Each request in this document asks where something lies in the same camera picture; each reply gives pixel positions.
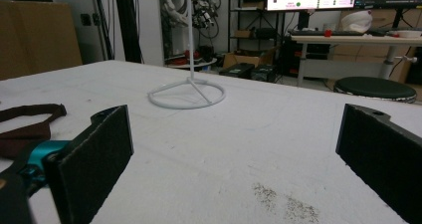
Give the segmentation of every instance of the chair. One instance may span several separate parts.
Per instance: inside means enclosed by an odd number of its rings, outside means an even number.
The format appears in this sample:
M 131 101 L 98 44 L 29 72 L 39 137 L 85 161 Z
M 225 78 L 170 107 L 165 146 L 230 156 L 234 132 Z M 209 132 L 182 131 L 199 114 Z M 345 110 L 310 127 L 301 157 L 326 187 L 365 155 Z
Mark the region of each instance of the chair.
M 335 82 L 336 93 L 381 100 L 414 103 L 416 91 L 397 82 L 373 77 L 348 77 Z

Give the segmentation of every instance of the black equipment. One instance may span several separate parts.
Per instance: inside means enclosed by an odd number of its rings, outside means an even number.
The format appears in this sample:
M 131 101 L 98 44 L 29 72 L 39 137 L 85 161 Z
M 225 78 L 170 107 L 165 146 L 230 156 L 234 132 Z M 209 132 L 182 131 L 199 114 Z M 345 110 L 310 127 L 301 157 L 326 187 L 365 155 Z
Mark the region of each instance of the black equipment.
M 139 36 L 136 28 L 136 13 L 133 0 L 116 0 L 124 56 L 128 62 L 142 63 Z
M 255 37 L 258 39 L 274 39 L 277 31 L 274 28 L 258 28 L 255 30 Z
M 254 81 L 273 83 L 276 80 L 275 66 L 259 65 L 252 70 L 251 79 Z
M 28 198 L 48 185 L 61 223 L 90 223 L 133 154 L 127 106 L 91 117 L 71 141 L 28 144 L 0 173 L 0 222 L 35 223 Z
M 335 152 L 401 218 L 422 223 L 422 138 L 389 119 L 345 105 Z
M 252 69 L 255 68 L 255 65 L 249 63 L 240 63 L 233 65 L 229 68 L 226 68 L 220 71 L 221 76 L 242 78 L 242 79 L 251 79 Z

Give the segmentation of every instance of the wire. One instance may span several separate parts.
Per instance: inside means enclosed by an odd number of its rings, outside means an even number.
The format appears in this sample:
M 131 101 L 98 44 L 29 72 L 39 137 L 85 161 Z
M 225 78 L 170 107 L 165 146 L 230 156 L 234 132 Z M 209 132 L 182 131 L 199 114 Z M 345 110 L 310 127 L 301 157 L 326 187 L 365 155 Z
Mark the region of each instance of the wire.
M 212 44 L 212 39 L 211 38 L 210 38 L 210 43 L 211 43 L 211 47 L 214 47 L 214 44 Z
M 216 38 L 217 36 L 218 36 L 218 34 L 220 33 L 220 26 L 218 25 L 218 22 L 217 22 L 217 20 L 214 18 L 214 24 L 215 24 L 215 28 L 216 28 L 216 33 L 215 33 L 215 35 L 213 35 L 213 36 L 211 36 L 210 35 L 210 31 L 209 31 L 209 28 L 206 28 L 206 30 L 208 31 L 208 35 L 205 35 L 205 34 L 203 34 L 202 32 L 201 32 L 201 29 L 200 28 L 198 28 L 198 30 L 199 30 L 199 34 L 201 35 L 201 36 L 203 36 L 203 37 L 205 37 L 205 38 L 208 38 L 208 39 L 214 39 L 214 38 Z
M 329 85 L 328 85 L 328 79 L 322 79 L 322 83 L 323 83 L 323 85 L 324 86 L 326 86 L 330 91 L 334 91 L 334 89 L 333 88 L 331 88 Z
M 285 31 L 283 32 L 283 37 L 285 37 L 285 36 L 286 36 L 286 33 L 288 32 L 288 28 L 289 28 L 289 26 L 292 24 L 293 19 L 295 18 L 295 16 L 296 16 L 296 12 L 295 12 L 295 13 L 293 13 L 293 16 L 292 16 L 291 21 L 290 21 L 290 22 L 289 22 L 289 24 L 286 26 L 286 29 L 285 29 Z
M 357 62 L 357 57 L 359 56 L 360 50 L 362 50 L 363 46 L 359 46 L 359 49 L 356 52 L 356 55 L 354 56 L 354 61 Z
M 280 84 L 283 84 L 283 75 L 278 75 L 278 77 L 274 80 L 275 84 L 278 84 L 280 81 Z
M 409 49 L 407 49 L 407 52 L 406 52 L 406 55 L 405 55 L 405 56 L 409 55 L 410 50 L 411 50 L 411 48 L 409 47 Z M 394 70 L 397 68 L 397 66 L 398 66 L 401 62 L 403 62 L 403 59 L 401 59 L 398 63 L 396 63 L 396 65 L 394 65 L 393 69 L 392 69 L 392 70 L 391 70 L 391 72 L 390 72 L 390 76 L 389 76 L 389 77 L 391 77 L 391 75 L 393 75 Z
M 139 43 L 140 40 L 140 4 L 139 4 L 139 0 L 135 0 L 135 16 L 137 17 L 137 26 L 136 26 L 136 32 L 137 32 L 137 43 Z M 140 49 L 140 45 L 139 45 L 139 55 L 140 55 L 140 62 L 141 63 L 145 63 L 144 59 L 143 59 L 143 55 L 142 55 L 142 49 Z
M 111 0 L 112 6 L 112 50 L 115 51 L 115 16 L 114 16 L 114 0 Z
M 183 5 L 177 9 L 177 12 L 180 14 L 183 14 L 186 12 L 186 8 L 187 8 L 187 0 L 183 0 Z
M 171 25 L 170 25 L 170 18 L 163 13 L 161 13 L 161 28 L 162 28 L 162 43 L 163 43 L 163 50 L 164 50 L 164 59 L 168 59 L 172 54 L 172 37 L 169 33 L 171 33 Z
M 111 15 L 110 15 L 110 11 L 109 11 L 109 0 L 106 0 L 107 3 L 107 13 L 108 13 L 108 17 L 107 17 L 107 29 L 109 32 L 109 24 L 110 24 L 110 19 L 111 19 Z
M 103 0 L 97 0 L 97 5 L 99 7 L 100 19 L 101 19 L 101 30 L 104 36 L 105 41 L 105 49 L 106 49 L 106 58 L 108 60 L 114 59 L 114 53 L 111 47 L 111 43 L 109 40 L 109 32 L 106 23 L 106 15 L 105 15 L 105 8 L 103 6 Z
M 404 17 L 403 17 L 403 15 L 405 14 L 405 13 L 407 13 L 408 11 L 410 11 L 410 9 L 407 9 L 406 11 L 404 11 L 402 14 L 401 14 L 401 16 L 400 16 L 400 21 L 403 21 L 404 23 L 406 23 L 409 27 L 413 27 L 410 23 L 408 23 L 405 19 L 404 19 Z M 386 23 L 386 24 L 384 24 L 384 25 L 381 25 L 381 26 L 379 26 L 378 28 L 384 28 L 384 27 L 386 27 L 386 26 L 389 26 L 389 25 L 391 25 L 391 24 L 393 24 L 394 22 L 390 22 L 390 23 Z
M 391 70 L 391 72 L 390 72 L 390 76 L 388 76 L 388 77 L 391 77 L 391 75 L 393 75 L 393 72 L 394 72 L 394 70 L 397 68 L 397 66 L 402 62 L 403 60 L 400 60 L 398 63 L 396 63 L 396 65 L 394 65 L 394 67 L 393 67 L 393 69 Z

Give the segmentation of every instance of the desk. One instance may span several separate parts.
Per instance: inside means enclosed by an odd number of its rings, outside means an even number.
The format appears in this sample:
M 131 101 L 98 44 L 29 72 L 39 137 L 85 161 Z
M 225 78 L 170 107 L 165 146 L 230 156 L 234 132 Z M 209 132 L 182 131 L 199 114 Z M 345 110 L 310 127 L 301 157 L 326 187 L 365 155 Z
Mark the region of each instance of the desk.
M 0 109 L 64 104 L 52 139 L 69 140 L 92 114 L 128 105 L 134 155 L 93 223 L 402 223 L 335 147 L 346 103 L 386 112 L 419 136 L 421 107 L 202 73 L 226 89 L 224 101 L 187 111 L 149 102 L 148 92 L 188 76 L 95 63 L 2 81 Z M 0 159 L 0 170 L 9 164 Z M 30 203 L 38 223 L 59 222 L 49 189 Z
M 301 63 L 298 74 L 298 87 L 302 85 L 304 77 L 340 79 L 352 76 L 367 76 L 389 79 L 393 69 L 394 57 L 398 46 L 422 46 L 422 38 L 393 38 L 393 37 L 341 37 L 332 36 L 292 36 L 292 41 L 303 44 Z M 308 44 L 379 46 L 390 45 L 386 60 L 383 64 L 339 62 L 327 60 L 307 59 Z

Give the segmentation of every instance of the dirt spot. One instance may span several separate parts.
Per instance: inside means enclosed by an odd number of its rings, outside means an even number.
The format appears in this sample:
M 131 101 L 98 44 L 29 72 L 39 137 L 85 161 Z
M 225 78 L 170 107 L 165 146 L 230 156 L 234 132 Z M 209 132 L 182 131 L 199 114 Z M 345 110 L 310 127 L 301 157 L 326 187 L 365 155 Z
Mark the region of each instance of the dirt spot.
M 270 188 L 264 187 L 261 183 L 255 183 L 252 187 L 255 196 L 269 212 L 274 212 L 276 209 L 277 193 Z
M 318 213 L 319 211 L 314 207 L 295 198 L 288 197 L 288 208 L 286 209 L 285 219 L 289 223 L 319 223 Z

